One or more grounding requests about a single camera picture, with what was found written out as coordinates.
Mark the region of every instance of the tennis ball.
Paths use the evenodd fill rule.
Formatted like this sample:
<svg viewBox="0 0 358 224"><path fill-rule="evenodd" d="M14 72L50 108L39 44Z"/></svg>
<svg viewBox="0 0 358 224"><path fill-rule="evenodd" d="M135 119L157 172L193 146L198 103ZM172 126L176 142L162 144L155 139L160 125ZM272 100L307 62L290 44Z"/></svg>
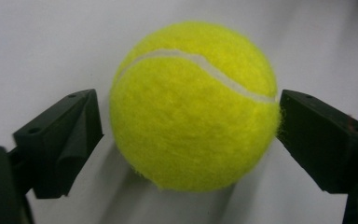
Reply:
<svg viewBox="0 0 358 224"><path fill-rule="evenodd" d="M185 21L146 36L110 92L116 144L161 189L209 191L260 160L280 123L275 76L246 37Z"/></svg>

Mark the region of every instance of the fuzzy felt surface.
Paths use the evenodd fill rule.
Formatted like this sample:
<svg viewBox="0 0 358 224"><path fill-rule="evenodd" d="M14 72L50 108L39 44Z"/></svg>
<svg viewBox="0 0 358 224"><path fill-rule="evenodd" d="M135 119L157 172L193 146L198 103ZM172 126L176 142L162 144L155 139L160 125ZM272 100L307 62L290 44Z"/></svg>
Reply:
<svg viewBox="0 0 358 224"><path fill-rule="evenodd" d="M280 123L277 102L243 96L182 57L137 58L157 49L205 57L246 90L274 97L275 76L247 38L187 21L145 37L117 70L110 114L117 146L161 189L229 186L263 156Z"/></svg>

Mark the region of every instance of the white wall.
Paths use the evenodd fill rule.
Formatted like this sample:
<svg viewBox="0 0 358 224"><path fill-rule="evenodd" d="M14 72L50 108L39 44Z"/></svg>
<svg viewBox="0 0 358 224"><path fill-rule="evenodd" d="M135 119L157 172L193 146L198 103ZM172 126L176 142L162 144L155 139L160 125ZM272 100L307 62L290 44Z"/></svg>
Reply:
<svg viewBox="0 0 358 224"><path fill-rule="evenodd" d="M160 191L114 147L108 91L144 35L175 21L225 24L270 58L280 91L303 91L358 119L358 0L0 0L0 146L66 94L96 89L105 137L68 198L28 194L36 223L340 223L345 195L322 192L275 140L236 186Z"/></svg>

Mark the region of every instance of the white curved seam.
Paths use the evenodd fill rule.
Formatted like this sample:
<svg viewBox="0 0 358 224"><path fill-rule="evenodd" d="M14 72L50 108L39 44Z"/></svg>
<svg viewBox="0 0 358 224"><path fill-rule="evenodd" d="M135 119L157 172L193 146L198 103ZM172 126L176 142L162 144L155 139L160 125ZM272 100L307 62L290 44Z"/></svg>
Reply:
<svg viewBox="0 0 358 224"><path fill-rule="evenodd" d="M142 60L150 59L150 58L168 58L168 57L179 57L179 58L187 59L192 63L197 64L201 69L206 71L207 74L209 74L211 77L215 78L223 85L227 86L228 88L232 89L233 91L237 92L238 94L244 97L251 98L255 101L264 102L264 103L276 102L275 97L268 97L247 90L241 84L229 78L224 73L222 73L218 68L210 64L208 60L206 60L206 58L203 57L202 55L186 53L179 49L156 49L154 51L147 52L146 54L137 57L129 65L127 65L127 67L125 67L118 75L118 79L120 79L127 72L128 69L130 69L131 67L133 67L134 65L136 65L138 62Z"/></svg>

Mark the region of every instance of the screw hole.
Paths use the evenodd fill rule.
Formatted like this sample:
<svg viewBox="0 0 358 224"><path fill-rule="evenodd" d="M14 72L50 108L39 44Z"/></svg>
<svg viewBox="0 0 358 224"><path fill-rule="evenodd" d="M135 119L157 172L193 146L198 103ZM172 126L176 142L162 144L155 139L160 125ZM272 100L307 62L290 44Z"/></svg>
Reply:
<svg viewBox="0 0 358 224"><path fill-rule="evenodd" d="M40 128L33 128L28 131L28 133L38 133L40 131Z"/></svg>

